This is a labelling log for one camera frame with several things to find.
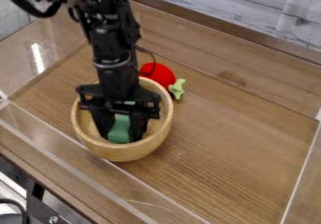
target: bowl rim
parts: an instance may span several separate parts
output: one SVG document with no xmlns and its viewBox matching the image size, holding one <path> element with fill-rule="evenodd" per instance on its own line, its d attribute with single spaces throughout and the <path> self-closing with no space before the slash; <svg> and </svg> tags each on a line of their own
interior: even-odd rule
<svg viewBox="0 0 321 224">
<path fill-rule="evenodd" d="M 156 89 L 159 89 L 159 91 L 162 93 L 160 94 L 162 98 L 166 100 L 166 101 L 163 100 L 163 103 L 167 104 L 166 105 L 167 106 L 167 117 L 166 117 L 166 120 L 163 121 L 163 124 L 162 124 L 160 128 L 147 138 L 142 139 L 138 142 L 131 142 L 131 143 L 127 143 L 127 144 L 112 143 L 112 142 L 108 142 L 108 141 L 100 142 L 84 133 L 84 131 L 81 130 L 81 128 L 77 124 L 76 114 L 77 114 L 77 102 L 79 102 L 79 99 L 80 99 L 80 97 L 77 97 L 76 100 L 73 101 L 73 104 L 72 104 L 71 122 L 72 122 L 76 134 L 80 136 L 81 139 L 84 139 L 91 144 L 93 144 L 96 146 L 100 146 L 100 147 L 104 147 L 104 148 L 109 148 L 109 149 L 127 149 L 130 147 L 136 147 L 136 146 L 140 146 L 143 144 L 148 144 L 159 135 L 163 134 L 167 126 L 171 124 L 174 105 L 172 105 L 171 95 L 170 95 L 168 91 L 154 80 L 151 80 L 148 78 L 144 78 L 144 77 L 139 77 L 139 80 L 152 84 L 156 87 Z"/>
</svg>

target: green object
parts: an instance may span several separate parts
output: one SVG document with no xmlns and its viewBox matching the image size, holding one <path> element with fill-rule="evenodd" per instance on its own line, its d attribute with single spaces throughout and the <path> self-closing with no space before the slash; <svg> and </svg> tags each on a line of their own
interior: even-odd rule
<svg viewBox="0 0 321 224">
<path fill-rule="evenodd" d="M 117 114 L 115 123 L 108 133 L 108 140 L 117 144 L 127 144 L 131 142 L 130 130 L 131 121 L 127 115 Z"/>
<path fill-rule="evenodd" d="M 183 90 L 183 84 L 186 83 L 184 79 L 178 79 L 175 84 L 168 86 L 168 91 L 174 94 L 176 100 L 180 99 L 182 95 L 186 93 Z"/>
</svg>

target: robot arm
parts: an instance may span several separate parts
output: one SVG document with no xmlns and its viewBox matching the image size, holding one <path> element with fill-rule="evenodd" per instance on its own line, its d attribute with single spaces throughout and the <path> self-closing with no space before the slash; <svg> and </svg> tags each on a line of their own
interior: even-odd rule
<svg viewBox="0 0 321 224">
<path fill-rule="evenodd" d="M 79 108 L 89 111 L 104 138 L 108 137 L 115 115 L 127 115 L 130 140 L 139 141 L 150 118 L 159 118 L 160 97 L 139 85 L 135 43 L 140 34 L 128 0 L 47 0 L 51 6 L 44 12 L 29 0 L 10 1 L 39 18 L 52 16 L 61 4 L 67 4 L 69 16 L 80 23 L 92 46 L 92 63 L 99 79 L 99 84 L 77 87 Z"/>
</svg>

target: red object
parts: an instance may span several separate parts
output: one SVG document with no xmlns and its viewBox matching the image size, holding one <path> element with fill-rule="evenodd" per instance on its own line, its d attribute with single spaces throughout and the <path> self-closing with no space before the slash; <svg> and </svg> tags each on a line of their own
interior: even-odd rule
<svg viewBox="0 0 321 224">
<path fill-rule="evenodd" d="M 159 63 L 147 63 L 140 68 L 140 77 L 156 81 L 168 90 L 168 86 L 175 84 L 172 71 Z"/>
</svg>

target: strawberry toy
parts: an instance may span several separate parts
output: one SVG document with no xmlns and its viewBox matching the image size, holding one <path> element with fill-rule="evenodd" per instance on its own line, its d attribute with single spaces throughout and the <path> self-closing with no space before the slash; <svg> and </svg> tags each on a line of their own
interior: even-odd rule
<svg viewBox="0 0 321 224">
<path fill-rule="evenodd" d="M 140 77 L 150 78 L 156 81 L 170 93 L 172 93 L 176 100 L 184 94 L 183 84 L 184 79 L 175 79 L 172 71 L 159 63 L 147 63 L 140 67 Z"/>
</svg>

